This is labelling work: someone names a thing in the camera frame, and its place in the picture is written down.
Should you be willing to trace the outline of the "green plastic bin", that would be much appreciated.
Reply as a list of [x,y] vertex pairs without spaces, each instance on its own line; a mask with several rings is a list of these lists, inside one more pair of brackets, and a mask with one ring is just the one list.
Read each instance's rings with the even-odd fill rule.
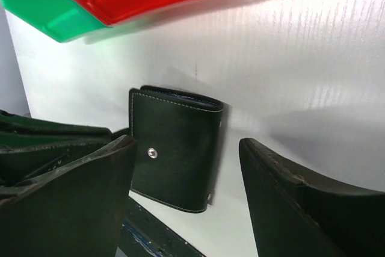
[[1,5],[60,43],[106,28],[73,0],[1,0]]

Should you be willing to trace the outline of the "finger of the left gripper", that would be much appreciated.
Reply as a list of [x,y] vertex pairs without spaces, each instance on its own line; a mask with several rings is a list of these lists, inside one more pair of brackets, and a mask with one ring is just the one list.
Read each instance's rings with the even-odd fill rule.
[[1,111],[1,185],[12,187],[87,156],[131,130],[69,125]]

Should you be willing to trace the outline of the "black leather card holder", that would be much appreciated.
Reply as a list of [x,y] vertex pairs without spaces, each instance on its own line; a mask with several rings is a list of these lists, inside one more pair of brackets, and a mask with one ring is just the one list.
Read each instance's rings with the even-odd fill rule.
[[189,213],[211,196],[224,104],[200,94],[144,85],[129,91],[138,150],[131,190]]

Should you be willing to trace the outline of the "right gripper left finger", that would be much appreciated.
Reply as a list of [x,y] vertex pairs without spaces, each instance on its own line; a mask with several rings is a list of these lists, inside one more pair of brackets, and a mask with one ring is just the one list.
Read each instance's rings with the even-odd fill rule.
[[1,187],[1,255],[114,256],[136,151],[124,135],[53,171]]

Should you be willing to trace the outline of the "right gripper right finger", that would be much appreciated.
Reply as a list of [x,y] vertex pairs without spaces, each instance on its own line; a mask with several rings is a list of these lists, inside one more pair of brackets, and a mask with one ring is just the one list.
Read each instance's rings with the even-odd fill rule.
[[297,164],[252,138],[239,160],[259,256],[383,256],[384,193]]

